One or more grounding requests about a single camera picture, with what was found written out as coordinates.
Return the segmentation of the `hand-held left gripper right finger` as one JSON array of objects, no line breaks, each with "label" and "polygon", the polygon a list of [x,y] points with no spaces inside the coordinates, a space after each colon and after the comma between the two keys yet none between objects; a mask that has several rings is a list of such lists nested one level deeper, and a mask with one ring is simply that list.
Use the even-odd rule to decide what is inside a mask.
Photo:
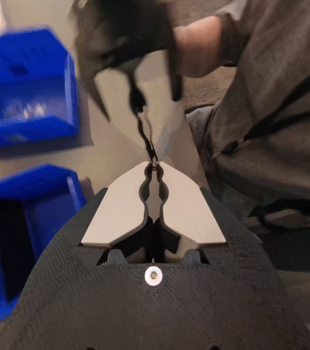
[{"label": "hand-held left gripper right finger", "polygon": [[226,244],[201,188],[191,178],[159,162],[158,183],[165,245]]}]

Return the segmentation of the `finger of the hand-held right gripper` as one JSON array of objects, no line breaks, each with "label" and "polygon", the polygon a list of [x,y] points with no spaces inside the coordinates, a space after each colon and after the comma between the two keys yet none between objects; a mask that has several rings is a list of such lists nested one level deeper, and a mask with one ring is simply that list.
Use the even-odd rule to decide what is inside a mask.
[{"label": "finger of the hand-held right gripper", "polygon": [[131,84],[124,72],[99,72],[94,78],[110,122],[125,136],[141,159],[151,159],[139,132],[139,118],[130,104]]},{"label": "finger of the hand-held right gripper", "polygon": [[181,102],[172,100],[167,54],[166,50],[149,53],[135,70],[135,81],[146,102],[140,118],[157,161],[165,158],[184,119]]}]

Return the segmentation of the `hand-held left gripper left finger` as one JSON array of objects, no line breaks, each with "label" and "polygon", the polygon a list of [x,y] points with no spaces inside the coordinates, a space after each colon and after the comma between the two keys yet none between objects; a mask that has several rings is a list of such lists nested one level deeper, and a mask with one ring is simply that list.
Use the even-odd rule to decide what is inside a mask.
[{"label": "hand-held left gripper left finger", "polygon": [[150,164],[142,162],[114,180],[82,240],[84,246],[112,246],[142,229],[148,220]]}]

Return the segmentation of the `blue storage bin with divider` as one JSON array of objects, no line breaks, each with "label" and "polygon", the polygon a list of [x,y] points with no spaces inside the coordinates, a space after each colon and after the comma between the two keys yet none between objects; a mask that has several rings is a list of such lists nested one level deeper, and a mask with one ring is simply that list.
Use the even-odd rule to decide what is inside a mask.
[{"label": "blue storage bin with divider", "polygon": [[[86,204],[77,173],[52,164],[0,178],[0,198],[23,202],[35,263],[54,235]],[[0,266],[0,321],[19,299],[6,300],[3,277]]]}]

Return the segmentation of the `blue plastic storage bin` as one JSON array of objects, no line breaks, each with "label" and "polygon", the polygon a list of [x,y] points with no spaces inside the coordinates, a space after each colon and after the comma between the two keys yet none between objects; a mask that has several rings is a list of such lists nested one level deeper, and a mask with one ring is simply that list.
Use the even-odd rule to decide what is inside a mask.
[{"label": "blue plastic storage bin", "polygon": [[48,29],[0,36],[0,147],[78,133],[73,58]]}]

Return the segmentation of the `black bin divider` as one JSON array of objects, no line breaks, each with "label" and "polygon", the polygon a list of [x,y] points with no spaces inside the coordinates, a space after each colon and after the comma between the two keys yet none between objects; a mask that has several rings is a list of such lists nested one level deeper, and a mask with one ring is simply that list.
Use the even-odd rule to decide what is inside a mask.
[{"label": "black bin divider", "polygon": [[21,294],[34,265],[23,202],[0,198],[0,266],[7,301]]}]

